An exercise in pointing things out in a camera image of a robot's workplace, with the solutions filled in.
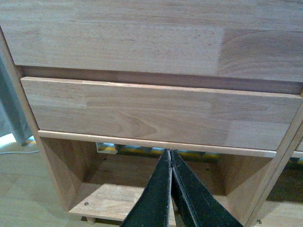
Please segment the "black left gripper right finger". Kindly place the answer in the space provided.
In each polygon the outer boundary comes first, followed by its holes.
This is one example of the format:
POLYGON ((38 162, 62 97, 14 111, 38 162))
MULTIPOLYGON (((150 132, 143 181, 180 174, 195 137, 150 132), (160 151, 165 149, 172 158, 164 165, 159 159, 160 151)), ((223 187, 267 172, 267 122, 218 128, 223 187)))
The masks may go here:
POLYGON ((241 227, 242 224, 224 208, 174 150, 171 195, 187 227, 241 227))

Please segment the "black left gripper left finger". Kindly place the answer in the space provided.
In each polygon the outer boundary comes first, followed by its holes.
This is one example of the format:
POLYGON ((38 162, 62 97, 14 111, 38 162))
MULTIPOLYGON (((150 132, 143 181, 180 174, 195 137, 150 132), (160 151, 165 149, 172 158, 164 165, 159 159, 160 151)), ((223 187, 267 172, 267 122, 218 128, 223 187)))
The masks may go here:
POLYGON ((144 191, 121 226, 168 227, 171 182, 171 156, 169 150, 165 149, 144 191))

